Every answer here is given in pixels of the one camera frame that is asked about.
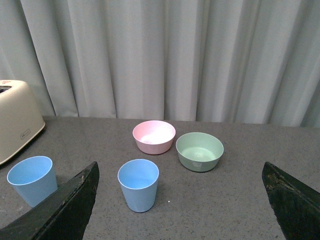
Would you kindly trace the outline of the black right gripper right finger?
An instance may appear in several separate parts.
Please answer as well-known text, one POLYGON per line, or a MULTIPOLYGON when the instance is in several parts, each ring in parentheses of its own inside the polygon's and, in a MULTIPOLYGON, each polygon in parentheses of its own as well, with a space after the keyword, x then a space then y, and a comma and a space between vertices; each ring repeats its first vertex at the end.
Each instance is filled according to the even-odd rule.
POLYGON ((262 181, 271 208, 287 240, 320 238, 320 193, 265 162, 262 181))

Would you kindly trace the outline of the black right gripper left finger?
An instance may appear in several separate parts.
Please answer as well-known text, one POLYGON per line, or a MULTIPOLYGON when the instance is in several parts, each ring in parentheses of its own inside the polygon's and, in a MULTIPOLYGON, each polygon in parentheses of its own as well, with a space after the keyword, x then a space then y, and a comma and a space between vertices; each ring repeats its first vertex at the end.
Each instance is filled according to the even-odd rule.
POLYGON ((0 230, 2 240, 81 240, 96 201, 93 162, 30 211, 0 230))

